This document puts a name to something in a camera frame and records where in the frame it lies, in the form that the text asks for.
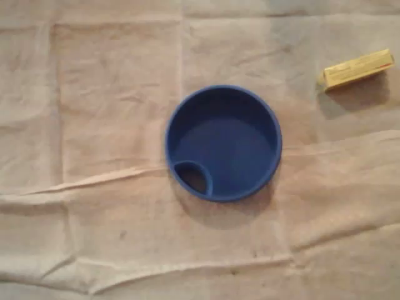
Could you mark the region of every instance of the blue bowl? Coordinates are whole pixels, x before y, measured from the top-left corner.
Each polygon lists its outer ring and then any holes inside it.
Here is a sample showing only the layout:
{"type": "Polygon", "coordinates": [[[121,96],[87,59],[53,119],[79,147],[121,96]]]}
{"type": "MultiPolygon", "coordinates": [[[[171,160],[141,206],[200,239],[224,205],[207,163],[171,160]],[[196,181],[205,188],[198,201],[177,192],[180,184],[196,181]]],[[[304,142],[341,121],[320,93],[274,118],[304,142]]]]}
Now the blue bowl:
{"type": "Polygon", "coordinates": [[[191,194],[237,201],[267,184],[282,153],[275,114],[257,95],[237,86],[209,86],[188,96],[166,131],[173,177],[191,194]]]}

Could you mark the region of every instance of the yellow box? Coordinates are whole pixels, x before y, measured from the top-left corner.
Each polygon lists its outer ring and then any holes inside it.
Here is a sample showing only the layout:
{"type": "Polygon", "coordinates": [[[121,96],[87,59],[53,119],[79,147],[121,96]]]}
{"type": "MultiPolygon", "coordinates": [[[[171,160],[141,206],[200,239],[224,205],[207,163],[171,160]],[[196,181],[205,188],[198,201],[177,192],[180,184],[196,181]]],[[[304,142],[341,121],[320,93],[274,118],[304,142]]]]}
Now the yellow box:
{"type": "Polygon", "coordinates": [[[318,79],[324,91],[379,73],[394,65],[389,49],[327,67],[318,79]]]}

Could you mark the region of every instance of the bowl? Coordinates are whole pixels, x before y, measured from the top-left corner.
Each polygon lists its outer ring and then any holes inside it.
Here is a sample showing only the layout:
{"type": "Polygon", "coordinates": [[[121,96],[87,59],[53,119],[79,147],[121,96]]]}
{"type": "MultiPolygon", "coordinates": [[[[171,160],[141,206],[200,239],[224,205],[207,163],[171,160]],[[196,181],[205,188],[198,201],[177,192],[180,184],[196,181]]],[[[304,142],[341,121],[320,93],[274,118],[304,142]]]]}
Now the bowl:
{"type": "Polygon", "coordinates": [[[172,176],[191,194],[226,203],[259,191],[281,158],[282,136],[271,108],[238,86],[217,85],[189,95],[167,126],[172,176]]]}

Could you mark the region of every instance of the beige cloth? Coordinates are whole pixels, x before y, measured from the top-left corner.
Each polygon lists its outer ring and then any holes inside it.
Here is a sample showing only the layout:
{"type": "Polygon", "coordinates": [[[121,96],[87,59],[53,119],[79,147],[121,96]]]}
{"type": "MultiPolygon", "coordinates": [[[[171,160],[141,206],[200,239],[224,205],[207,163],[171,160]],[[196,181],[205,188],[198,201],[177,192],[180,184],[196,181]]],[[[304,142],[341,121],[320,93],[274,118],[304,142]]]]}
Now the beige cloth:
{"type": "Polygon", "coordinates": [[[398,0],[0,1],[0,298],[397,300],[398,0]],[[280,170],[218,205],[168,176],[166,122],[208,84],[276,111],[280,170]]]}

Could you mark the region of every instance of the small hole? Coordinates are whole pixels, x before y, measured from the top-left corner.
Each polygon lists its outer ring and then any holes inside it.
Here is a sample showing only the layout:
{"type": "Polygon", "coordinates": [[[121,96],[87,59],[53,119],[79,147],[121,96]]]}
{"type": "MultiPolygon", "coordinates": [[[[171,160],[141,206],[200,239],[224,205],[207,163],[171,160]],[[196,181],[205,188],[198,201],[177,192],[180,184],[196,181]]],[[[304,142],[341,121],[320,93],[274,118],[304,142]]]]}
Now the small hole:
{"type": "Polygon", "coordinates": [[[196,166],[190,163],[181,163],[175,167],[177,175],[192,189],[205,194],[207,181],[204,174],[196,166]]]}

